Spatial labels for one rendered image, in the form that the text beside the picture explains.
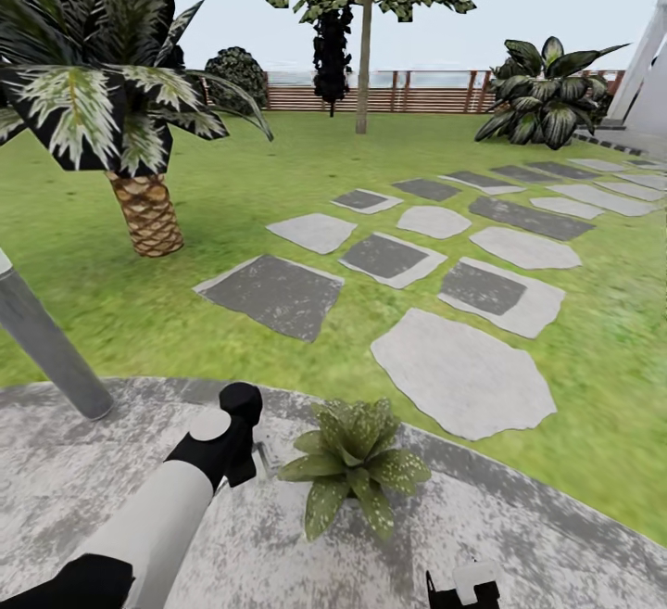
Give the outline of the insectifuge atomizer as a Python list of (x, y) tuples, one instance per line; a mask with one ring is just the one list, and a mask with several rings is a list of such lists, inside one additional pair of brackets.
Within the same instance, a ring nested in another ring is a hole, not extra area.
[(229, 481), (229, 478), (228, 478), (227, 474), (225, 474), (225, 475), (223, 476), (223, 478), (221, 479), (221, 481), (220, 481), (220, 485), (219, 485), (219, 486), (217, 487), (217, 489), (215, 490), (214, 498), (218, 497), (218, 495), (220, 495), (220, 493), (221, 493), (225, 488), (227, 488), (229, 482), (230, 482), (230, 481)]

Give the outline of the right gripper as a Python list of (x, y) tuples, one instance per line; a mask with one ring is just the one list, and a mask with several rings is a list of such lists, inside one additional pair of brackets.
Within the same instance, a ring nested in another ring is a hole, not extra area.
[(459, 595), (455, 590), (434, 591), (432, 586), (428, 586), (429, 609), (499, 609), (497, 604), (497, 591), (495, 585), (490, 582), (479, 584), (473, 588), (477, 602), (464, 606)]

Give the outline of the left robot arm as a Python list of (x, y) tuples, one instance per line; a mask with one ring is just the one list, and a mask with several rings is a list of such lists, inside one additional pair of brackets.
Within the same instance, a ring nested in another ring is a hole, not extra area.
[(258, 385), (231, 382), (220, 409), (197, 416), (188, 434), (132, 497), (57, 572), (54, 580), (0, 603), (0, 609), (164, 609), (203, 514), (225, 474), (240, 486), (282, 469)]

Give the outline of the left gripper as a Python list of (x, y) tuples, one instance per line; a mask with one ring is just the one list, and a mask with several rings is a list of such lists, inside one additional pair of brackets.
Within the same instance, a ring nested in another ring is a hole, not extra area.
[(235, 453), (233, 460), (229, 467), (227, 467), (226, 474), (229, 478), (229, 486), (240, 486), (240, 484), (250, 480), (257, 474), (257, 467), (253, 460), (251, 446), (253, 441), (249, 440), (244, 446), (239, 447)]

